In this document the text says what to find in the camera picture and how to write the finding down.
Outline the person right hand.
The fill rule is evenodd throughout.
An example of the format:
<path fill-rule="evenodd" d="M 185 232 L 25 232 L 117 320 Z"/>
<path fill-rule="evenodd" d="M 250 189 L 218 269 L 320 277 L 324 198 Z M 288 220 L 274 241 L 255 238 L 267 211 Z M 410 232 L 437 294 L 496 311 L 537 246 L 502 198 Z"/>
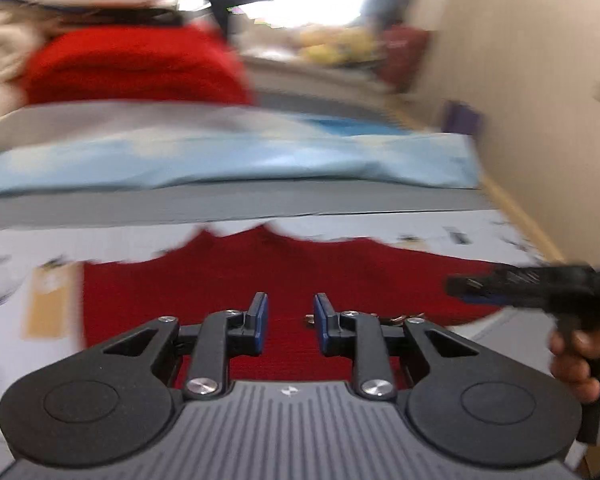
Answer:
<path fill-rule="evenodd" d="M 550 374 L 563 382 L 584 404 L 600 397 L 600 381 L 593 377 L 590 364 L 600 360 L 600 327 L 592 332 L 576 330 L 570 342 L 558 332 L 550 335 L 548 348 L 552 354 Z"/>

